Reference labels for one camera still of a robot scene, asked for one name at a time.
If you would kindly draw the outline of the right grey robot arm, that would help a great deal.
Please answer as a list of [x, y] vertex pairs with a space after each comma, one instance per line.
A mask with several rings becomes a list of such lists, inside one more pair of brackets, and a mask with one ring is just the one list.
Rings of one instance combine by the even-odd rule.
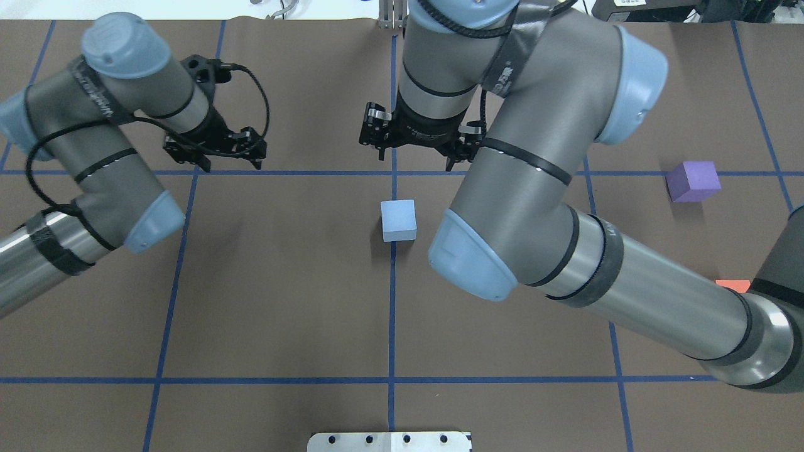
[[471, 163], [428, 259], [477, 297], [536, 287], [756, 392], [802, 390], [802, 208], [747, 294], [563, 201], [593, 143], [625, 141], [666, 83], [660, 51], [571, 1], [413, 1], [394, 111], [362, 145]]

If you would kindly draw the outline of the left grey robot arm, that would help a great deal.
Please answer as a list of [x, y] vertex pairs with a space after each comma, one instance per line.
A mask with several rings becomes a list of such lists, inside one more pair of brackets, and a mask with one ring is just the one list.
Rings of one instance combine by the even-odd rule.
[[46, 207], [2, 240], [2, 316], [124, 247], [140, 254], [181, 230], [185, 214], [121, 126], [158, 127], [176, 163], [210, 171], [210, 157], [256, 169], [266, 131], [232, 131], [215, 87], [241, 64], [177, 60], [143, 18], [114, 12], [84, 31], [66, 68], [2, 103], [2, 134], [26, 155], [24, 175]]

